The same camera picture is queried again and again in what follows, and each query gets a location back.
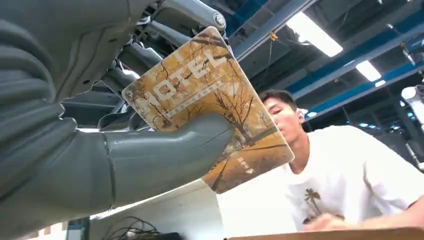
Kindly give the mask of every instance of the book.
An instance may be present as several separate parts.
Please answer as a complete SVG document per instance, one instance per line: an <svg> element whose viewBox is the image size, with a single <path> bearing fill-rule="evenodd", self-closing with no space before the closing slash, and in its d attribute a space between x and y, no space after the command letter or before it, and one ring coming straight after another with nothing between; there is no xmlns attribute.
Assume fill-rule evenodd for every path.
<svg viewBox="0 0 424 240"><path fill-rule="evenodd" d="M235 128L221 158L202 178L221 194L293 160L221 34L208 27L126 87L122 96L155 131L175 131L217 113Z"/></svg>

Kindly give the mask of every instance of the black cable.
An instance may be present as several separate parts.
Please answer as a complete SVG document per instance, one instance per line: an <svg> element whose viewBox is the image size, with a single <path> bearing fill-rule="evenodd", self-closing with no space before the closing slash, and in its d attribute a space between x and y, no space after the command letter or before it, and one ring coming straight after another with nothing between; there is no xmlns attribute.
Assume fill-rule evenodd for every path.
<svg viewBox="0 0 424 240"><path fill-rule="evenodd" d="M128 227L118 228L117 230L115 230L115 231L113 231L112 233L109 234L111 229L113 229L118 223L121 223L122 221L127 220L127 219L134 219L135 221L133 221ZM137 223L141 224L141 228L134 226ZM150 226L152 229L149 229L149 230L145 229L146 225ZM134 234L134 236L131 236L131 239L133 239L133 238L138 239L140 237L142 237L143 239L153 238L153 237L161 235L161 233L156 229L156 227L153 224L151 224L150 222L142 220L142 219L135 217L135 216L127 216L127 217L124 217L123 219L113 223L107 229L107 231L106 231L106 233L105 233L105 235L102 239L103 240L127 240L127 239L129 239L128 233Z"/></svg>

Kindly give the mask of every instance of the fluorescent light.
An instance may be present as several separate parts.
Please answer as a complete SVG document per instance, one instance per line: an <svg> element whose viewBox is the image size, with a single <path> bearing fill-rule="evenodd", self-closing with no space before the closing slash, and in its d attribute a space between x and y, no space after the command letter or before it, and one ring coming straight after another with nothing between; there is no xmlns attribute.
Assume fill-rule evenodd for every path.
<svg viewBox="0 0 424 240"><path fill-rule="evenodd" d="M378 88L380 86L383 86L384 84L386 84L386 81L381 80L381 81L378 81L378 82L375 83L375 87Z"/></svg>
<svg viewBox="0 0 424 240"><path fill-rule="evenodd" d="M317 113L316 113L316 112L314 112L314 111L311 111L310 113L306 114L306 116L308 116L308 117L310 117L310 118L313 118L313 117L315 117L316 115L317 115Z"/></svg>
<svg viewBox="0 0 424 240"><path fill-rule="evenodd" d="M287 26L299 34L301 41L309 41L329 57L333 57L343 50L336 41L303 12L299 12L290 18Z"/></svg>
<svg viewBox="0 0 424 240"><path fill-rule="evenodd" d="M363 61L356 65L356 69L366 77L370 82L374 82L382 77L377 69L371 64L370 61Z"/></svg>

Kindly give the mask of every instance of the cable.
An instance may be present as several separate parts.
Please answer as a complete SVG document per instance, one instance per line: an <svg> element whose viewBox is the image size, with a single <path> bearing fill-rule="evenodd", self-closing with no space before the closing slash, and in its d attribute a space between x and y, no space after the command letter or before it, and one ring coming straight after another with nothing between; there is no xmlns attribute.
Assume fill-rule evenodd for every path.
<svg viewBox="0 0 424 240"><path fill-rule="evenodd" d="M117 230L110 233L110 231L118 224L127 219L134 219L129 226L120 227ZM141 227L135 227L135 224L141 224ZM152 229L145 229L146 225L148 225ZM153 224L148 221L142 220L135 216L127 216L123 219L113 223L107 229L106 233L102 240L129 240L129 239L148 239L156 236L160 236L161 233L156 229Z"/></svg>
<svg viewBox="0 0 424 240"><path fill-rule="evenodd" d="M348 17L348 15L349 15L349 10L348 11L346 11L346 13L344 14L344 18L343 18L343 20L341 21L341 23L340 23L340 25L337 27L337 29L334 31L335 33L337 33L341 28L342 28L342 26L345 24L345 21L346 21L346 18Z"/></svg>
<svg viewBox="0 0 424 240"><path fill-rule="evenodd" d="M272 53L273 53L273 43L274 43L274 41L275 41L275 40L272 40L272 39L271 39L271 43L270 43L270 45L269 45L268 64L267 64L267 66L266 66L265 73L263 74L262 81L264 81L264 80L265 80L265 78L267 77L268 69L270 68L270 64L271 64L271 55L272 55Z"/></svg>

